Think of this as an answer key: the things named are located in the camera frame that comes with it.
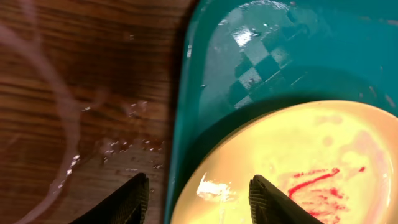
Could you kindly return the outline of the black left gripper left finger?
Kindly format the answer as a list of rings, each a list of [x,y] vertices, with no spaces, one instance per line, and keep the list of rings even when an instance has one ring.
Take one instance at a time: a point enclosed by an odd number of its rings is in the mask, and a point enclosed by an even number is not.
[[[70,224],[143,224],[149,203],[149,178],[138,173]]]

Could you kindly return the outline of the yellow plate with ketchup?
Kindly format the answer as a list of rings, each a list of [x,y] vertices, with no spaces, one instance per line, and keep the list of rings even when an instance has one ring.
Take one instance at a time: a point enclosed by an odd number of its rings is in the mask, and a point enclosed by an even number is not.
[[[353,101],[267,114],[216,145],[180,194],[172,223],[257,223],[259,179],[322,223],[397,222],[397,118]]]

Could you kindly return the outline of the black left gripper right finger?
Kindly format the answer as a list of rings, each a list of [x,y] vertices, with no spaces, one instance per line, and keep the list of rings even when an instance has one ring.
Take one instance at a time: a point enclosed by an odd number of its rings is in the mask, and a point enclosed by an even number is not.
[[[248,199],[254,224],[322,224],[261,175],[250,180]]]

